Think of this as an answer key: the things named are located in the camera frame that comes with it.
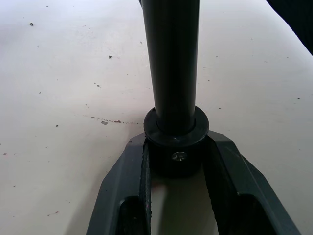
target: black metal tube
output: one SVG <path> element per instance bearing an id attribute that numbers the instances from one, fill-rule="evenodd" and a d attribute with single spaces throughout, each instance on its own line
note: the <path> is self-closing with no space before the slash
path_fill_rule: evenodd
<path id="1" fill-rule="evenodd" d="M 161 131 L 194 126 L 199 0 L 141 0 Z"/>

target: table top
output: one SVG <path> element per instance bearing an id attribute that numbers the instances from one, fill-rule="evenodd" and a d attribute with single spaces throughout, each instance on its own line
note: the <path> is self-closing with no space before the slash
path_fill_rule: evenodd
<path id="1" fill-rule="evenodd" d="M 83 235 L 102 179 L 154 106 L 140 5 L 0 5 L 0 233 Z M 196 103 L 304 235 L 313 233 L 312 63 L 266 1 L 201 1 Z"/>

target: white table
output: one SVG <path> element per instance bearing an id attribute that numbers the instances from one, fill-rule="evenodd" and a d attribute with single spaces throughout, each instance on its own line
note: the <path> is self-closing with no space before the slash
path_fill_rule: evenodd
<path id="1" fill-rule="evenodd" d="M 312 64 L 265 0 L 201 1 L 197 105 L 210 129 L 263 172 L 303 235 L 313 234 Z M 136 0 L 2 1 L 0 234 L 85 234 L 102 179 L 128 139 L 143 132 L 153 105 Z M 188 206 L 180 189 L 168 192 L 189 217 L 206 211 L 197 233 L 213 234 L 197 177 L 199 186 L 181 186 L 204 206 Z M 173 220 L 177 234 L 197 225 L 187 216 Z"/>

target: screw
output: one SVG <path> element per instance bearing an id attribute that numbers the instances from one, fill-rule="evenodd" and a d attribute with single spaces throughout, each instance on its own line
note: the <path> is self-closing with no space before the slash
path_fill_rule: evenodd
<path id="1" fill-rule="evenodd" d="M 174 161 L 184 161 L 188 157 L 187 153 L 184 152 L 177 152 L 172 154 L 172 160 Z"/>

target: stain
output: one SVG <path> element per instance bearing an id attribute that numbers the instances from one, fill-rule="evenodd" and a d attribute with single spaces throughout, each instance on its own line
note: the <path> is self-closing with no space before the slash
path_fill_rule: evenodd
<path id="1" fill-rule="evenodd" d="M 55 213 L 53 213 L 53 214 L 57 214 L 57 213 L 59 213 L 58 211 L 56 211 Z M 47 216 L 50 216 L 50 215 L 53 215 L 53 214 L 49 214 L 49 215 L 47 215 Z"/>

